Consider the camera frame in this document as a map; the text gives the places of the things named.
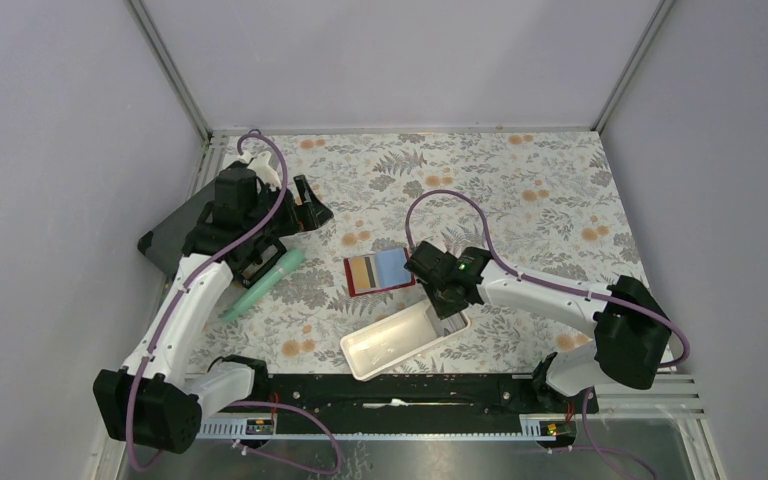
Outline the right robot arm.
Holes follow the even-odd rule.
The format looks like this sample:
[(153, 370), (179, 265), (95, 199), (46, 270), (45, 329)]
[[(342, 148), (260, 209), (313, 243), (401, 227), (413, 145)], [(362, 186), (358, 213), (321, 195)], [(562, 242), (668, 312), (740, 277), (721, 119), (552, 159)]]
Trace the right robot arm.
[(633, 277), (601, 284), (518, 272), (489, 250), (469, 247), (454, 256), (426, 241), (405, 267), (441, 319), (473, 305), (491, 305), (533, 313), (589, 337), (589, 343), (549, 355), (535, 369), (533, 396), (543, 410), (557, 412), (592, 386), (614, 383), (648, 390), (663, 367), (672, 335), (669, 321), (648, 288)]

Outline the red card holder wallet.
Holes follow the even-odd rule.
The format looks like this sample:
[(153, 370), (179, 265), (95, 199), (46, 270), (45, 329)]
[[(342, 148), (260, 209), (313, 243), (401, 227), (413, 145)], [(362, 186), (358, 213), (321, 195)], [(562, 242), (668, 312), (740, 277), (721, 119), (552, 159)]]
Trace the red card holder wallet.
[(415, 276), (405, 265), (406, 248), (348, 257), (343, 260), (350, 297), (387, 292), (416, 284)]

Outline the silver VIP card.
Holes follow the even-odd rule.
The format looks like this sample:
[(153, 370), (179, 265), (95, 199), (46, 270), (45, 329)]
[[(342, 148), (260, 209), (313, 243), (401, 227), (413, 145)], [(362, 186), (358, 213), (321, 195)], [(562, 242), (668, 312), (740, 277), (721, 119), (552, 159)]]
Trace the silver VIP card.
[(469, 326), (469, 318), (460, 312), (445, 319), (439, 320), (442, 336), (449, 336), (466, 329)]

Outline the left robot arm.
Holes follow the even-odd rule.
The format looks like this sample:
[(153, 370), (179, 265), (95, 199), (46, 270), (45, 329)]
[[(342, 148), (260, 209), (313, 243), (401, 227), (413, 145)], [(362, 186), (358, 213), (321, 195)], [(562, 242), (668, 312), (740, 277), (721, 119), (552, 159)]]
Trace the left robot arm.
[(108, 436), (181, 454), (202, 423), (237, 402), (248, 411), (271, 394), (265, 361), (229, 355), (187, 380), (190, 354), (223, 292), (250, 289), (277, 266), (281, 240), (322, 227), (333, 213), (303, 175), (283, 192), (263, 170), (235, 162), (144, 234), (139, 252), (172, 284), (149, 330), (117, 370), (93, 383)]

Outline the gold credit card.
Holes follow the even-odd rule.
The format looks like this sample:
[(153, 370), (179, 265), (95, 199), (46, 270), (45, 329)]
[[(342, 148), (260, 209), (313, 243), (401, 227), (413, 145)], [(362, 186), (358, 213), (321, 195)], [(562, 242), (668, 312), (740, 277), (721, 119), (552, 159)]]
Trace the gold credit card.
[(374, 255), (354, 256), (346, 260), (349, 290), (362, 294), (380, 287)]

